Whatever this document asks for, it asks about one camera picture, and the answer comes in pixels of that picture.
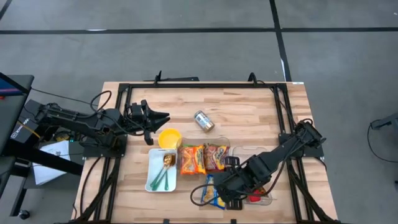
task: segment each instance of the yellow bowl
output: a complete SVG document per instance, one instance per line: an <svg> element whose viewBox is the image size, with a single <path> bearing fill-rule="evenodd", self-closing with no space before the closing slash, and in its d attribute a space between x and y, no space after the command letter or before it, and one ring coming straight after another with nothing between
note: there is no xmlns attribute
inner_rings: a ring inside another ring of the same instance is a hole
<svg viewBox="0 0 398 224"><path fill-rule="evenodd" d="M168 128L159 135L159 146L162 149L175 149L181 141L181 134L174 128Z"/></svg>

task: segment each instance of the red object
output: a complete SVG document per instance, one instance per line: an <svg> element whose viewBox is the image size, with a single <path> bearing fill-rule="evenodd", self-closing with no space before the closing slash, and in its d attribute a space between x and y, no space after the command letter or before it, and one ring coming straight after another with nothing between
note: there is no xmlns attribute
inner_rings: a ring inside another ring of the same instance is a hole
<svg viewBox="0 0 398 224"><path fill-rule="evenodd" d="M259 190L254 191L255 194L261 194ZM259 202L261 200L261 197L259 196L249 196L250 202Z"/></svg>

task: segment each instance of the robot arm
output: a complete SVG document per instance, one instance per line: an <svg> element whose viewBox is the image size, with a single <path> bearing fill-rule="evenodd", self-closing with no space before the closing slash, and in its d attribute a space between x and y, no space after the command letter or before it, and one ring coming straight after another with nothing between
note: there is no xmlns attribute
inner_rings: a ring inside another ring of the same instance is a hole
<svg viewBox="0 0 398 224"><path fill-rule="evenodd" d="M121 114L117 109L101 109L93 114L61 108L56 103L41 105L35 102L34 119L39 126L60 126L85 136L80 144L84 157L118 157L126 150L127 134L144 136L153 145L151 132L156 132L170 120L168 113L152 111L146 102L128 105Z"/></svg>
<svg viewBox="0 0 398 224"><path fill-rule="evenodd" d="M238 157L227 157L225 164L229 167L224 172L214 175L214 184L221 199L229 204L241 200L246 193L253 193L271 180L280 162L285 161L295 151L304 147L318 147L325 140L309 123L301 121L295 132L271 152L262 152L251 156L239 165Z"/></svg>

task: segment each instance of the white plate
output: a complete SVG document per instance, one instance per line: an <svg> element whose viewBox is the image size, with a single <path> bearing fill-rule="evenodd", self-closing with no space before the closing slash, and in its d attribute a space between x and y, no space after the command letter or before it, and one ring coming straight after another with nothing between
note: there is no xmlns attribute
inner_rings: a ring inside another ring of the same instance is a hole
<svg viewBox="0 0 398 224"><path fill-rule="evenodd" d="M177 151L175 149L151 149L149 150L149 166L148 166L148 178L147 183L145 185L145 190L148 192L172 192L175 190L175 186L177 185L177 168L176 165L170 167L167 170L167 178L169 180L169 190L164 190L164 185L166 183L166 176L163 177L161 183L157 190L152 190L150 187L150 183L156 178L157 174L163 167L163 157L166 153L174 153L175 161L177 163Z"/></svg>

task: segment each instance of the green utensil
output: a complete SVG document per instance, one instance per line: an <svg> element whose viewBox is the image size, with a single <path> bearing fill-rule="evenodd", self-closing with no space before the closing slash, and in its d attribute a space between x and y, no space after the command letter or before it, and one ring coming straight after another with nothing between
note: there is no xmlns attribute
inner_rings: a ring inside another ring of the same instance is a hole
<svg viewBox="0 0 398 224"><path fill-rule="evenodd" d="M163 169L166 168L167 166L170 165L170 163L172 162L172 155L171 154L165 154L163 157L163 167L160 170L160 172L157 174L156 178L154 179L154 181L152 181L152 183L150 183L150 187L154 187L154 185L157 182L157 179L159 178L160 174L162 173Z"/></svg>
<svg viewBox="0 0 398 224"><path fill-rule="evenodd" d="M152 181L152 183L150 183L150 187L154 187L154 185L156 184L156 182L157 182L157 179L160 177L160 174L162 173L162 171L163 171L163 169L164 169L164 167L162 167L162 169L160 170L160 172L157 174L157 176L156 176L156 178L154 179L154 181Z"/></svg>
<svg viewBox="0 0 398 224"><path fill-rule="evenodd" d="M167 178L167 171L166 170L166 184L164 184L164 190L169 190L169 179Z"/></svg>
<svg viewBox="0 0 398 224"><path fill-rule="evenodd" d="M162 177L157 181L157 183L152 187L152 190L155 191L157 190L157 188L159 187L160 183L162 182L163 177L166 175L167 173L167 169L166 172L163 173Z"/></svg>

